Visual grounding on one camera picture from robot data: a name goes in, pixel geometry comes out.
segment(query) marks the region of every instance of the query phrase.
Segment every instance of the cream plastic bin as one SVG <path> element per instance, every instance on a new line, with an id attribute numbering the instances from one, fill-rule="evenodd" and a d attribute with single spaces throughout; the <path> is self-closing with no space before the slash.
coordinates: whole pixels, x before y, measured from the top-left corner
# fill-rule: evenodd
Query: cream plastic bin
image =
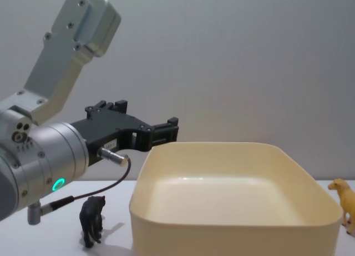
<path id="1" fill-rule="evenodd" d="M 331 256 L 342 210 L 277 147 L 175 142 L 149 153 L 130 214 L 136 256 Z"/>

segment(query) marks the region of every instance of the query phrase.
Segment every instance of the white background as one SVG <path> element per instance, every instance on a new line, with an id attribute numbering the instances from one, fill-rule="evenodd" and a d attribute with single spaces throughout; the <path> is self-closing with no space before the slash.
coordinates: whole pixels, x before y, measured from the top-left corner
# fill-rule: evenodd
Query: white background
<path id="1" fill-rule="evenodd" d="M 110 1 L 116 36 L 51 122 L 126 99 L 147 123 L 179 117 L 179 141 L 270 143 L 318 179 L 355 178 L 355 0 Z M 24 85 L 63 3 L 0 0 L 0 98 Z M 135 178 L 146 153 L 130 155 Z M 83 179 L 115 175 L 102 162 Z"/>

